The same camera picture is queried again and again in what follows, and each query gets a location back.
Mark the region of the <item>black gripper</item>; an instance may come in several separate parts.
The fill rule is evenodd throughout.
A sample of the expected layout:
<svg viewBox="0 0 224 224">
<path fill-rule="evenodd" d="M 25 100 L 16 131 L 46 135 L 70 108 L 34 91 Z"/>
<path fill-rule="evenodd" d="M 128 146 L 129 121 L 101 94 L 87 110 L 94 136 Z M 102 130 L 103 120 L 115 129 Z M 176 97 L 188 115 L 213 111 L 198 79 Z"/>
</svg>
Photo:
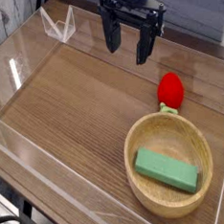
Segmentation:
<svg viewBox="0 0 224 224">
<path fill-rule="evenodd" d="M 152 53 L 155 36 L 163 33 L 166 6 L 158 0 L 100 0 L 102 30 L 109 52 L 118 50 L 121 41 L 120 23 L 140 29 L 137 43 L 137 64 L 145 64 Z"/>
</svg>

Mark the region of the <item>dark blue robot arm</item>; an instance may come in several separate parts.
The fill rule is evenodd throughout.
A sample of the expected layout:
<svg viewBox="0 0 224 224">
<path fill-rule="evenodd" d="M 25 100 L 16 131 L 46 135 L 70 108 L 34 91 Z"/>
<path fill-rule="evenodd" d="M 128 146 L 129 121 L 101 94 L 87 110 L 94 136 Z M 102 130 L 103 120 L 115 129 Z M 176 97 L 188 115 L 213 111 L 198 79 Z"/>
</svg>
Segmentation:
<svg viewBox="0 0 224 224">
<path fill-rule="evenodd" d="M 98 9 L 109 52 L 121 46 L 121 25 L 140 30 L 136 48 L 137 64 L 145 64 L 152 54 L 155 39 L 163 34 L 166 7 L 157 0 L 100 0 Z"/>
</svg>

